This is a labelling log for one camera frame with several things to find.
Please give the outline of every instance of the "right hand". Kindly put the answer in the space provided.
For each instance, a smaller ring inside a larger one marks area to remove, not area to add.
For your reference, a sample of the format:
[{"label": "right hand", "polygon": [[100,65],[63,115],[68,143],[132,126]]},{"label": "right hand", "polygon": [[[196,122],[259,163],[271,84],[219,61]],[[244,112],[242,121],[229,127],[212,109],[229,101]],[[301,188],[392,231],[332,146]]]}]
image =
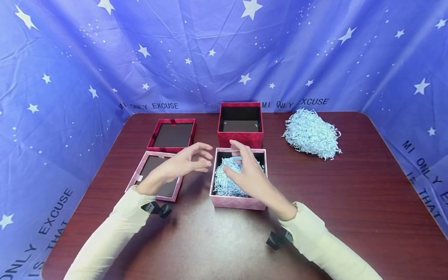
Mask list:
[{"label": "right hand", "polygon": [[237,150],[232,155],[242,158],[242,167],[241,173],[237,173],[224,166],[223,170],[227,177],[232,179],[249,196],[260,200],[272,209],[281,220],[293,219],[297,214],[297,208],[267,179],[250,147],[235,140],[230,140],[230,145],[232,149]]},{"label": "right hand", "polygon": [[223,167],[224,173],[249,196],[265,201],[274,187],[260,168],[252,150],[235,140],[230,140],[230,145],[233,150],[237,150],[232,153],[232,156],[242,158],[241,173],[237,173],[227,166]]}]

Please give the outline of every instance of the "hand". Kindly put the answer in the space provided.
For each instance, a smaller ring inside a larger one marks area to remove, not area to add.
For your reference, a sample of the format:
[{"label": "hand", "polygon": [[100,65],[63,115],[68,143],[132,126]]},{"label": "hand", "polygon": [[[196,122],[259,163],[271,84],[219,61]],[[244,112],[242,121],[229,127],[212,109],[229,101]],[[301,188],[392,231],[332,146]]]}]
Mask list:
[{"label": "hand", "polygon": [[137,186],[137,192],[156,195],[166,183],[192,171],[208,172],[213,156],[208,152],[213,147],[204,143],[195,143],[178,152],[154,170]]},{"label": "hand", "polygon": [[232,149],[238,150],[232,155],[242,158],[241,173],[224,166],[225,174],[249,196],[261,200],[271,208],[281,220],[293,219],[297,214],[297,208],[271,184],[250,147],[235,140],[230,140],[230,145]]}]

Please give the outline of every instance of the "blue backdrop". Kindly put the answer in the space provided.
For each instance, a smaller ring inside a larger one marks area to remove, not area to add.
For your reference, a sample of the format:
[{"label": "blue backdrop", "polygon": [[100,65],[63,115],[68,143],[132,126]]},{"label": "blue backdrop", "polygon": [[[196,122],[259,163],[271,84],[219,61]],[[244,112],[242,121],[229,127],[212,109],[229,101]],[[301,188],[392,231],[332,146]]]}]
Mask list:
[{"label": "blue backdrop", "polygon": [[447,18],[444,0],[2,1],[0,279],[40,277],[130,115],[221,101],[364,112],[448,233]]}]

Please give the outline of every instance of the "left hand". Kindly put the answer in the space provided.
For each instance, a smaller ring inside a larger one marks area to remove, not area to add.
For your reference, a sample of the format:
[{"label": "left hand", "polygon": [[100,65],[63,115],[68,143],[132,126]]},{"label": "left hand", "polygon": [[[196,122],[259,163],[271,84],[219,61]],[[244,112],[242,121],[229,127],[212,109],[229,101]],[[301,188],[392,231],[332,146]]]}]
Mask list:
[{"label": "left hand", "polygon": [[213,147],[204,143],[195,143],[178,152],[153,171],[137,186],[137,192],[156,195],[165,184],[192,171],[208,172],[213,156],[208,152]]}]

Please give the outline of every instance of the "blue shredded paper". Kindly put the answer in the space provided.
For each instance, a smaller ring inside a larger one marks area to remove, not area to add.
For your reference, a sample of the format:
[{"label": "blue shredded paper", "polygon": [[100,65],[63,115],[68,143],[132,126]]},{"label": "blue shredded paper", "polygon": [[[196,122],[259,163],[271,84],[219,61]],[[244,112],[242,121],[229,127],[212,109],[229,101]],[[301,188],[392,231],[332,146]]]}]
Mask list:
[{"label": "blue shredded paper", "polygon": [[316,111],[299,108],[286,121],[282,137],[299,152],[317,155],[324,160],[333,160],[342,153],[337,139],[341,136],[337,128],[321,119]]},{"label": "blue shredded paper", "polygon": [[240,156],[233,156],[230,158],[223,158],[222,163],[216,168],[215,171],[215,185],[213,191],[216,195],[220,196],[237,196],[237,197],[249,197],[235,182],[232,181],[224,173],[223,166],[227,166],[235,172],[241,173],[242,165],[237,162],[241,162]]}]

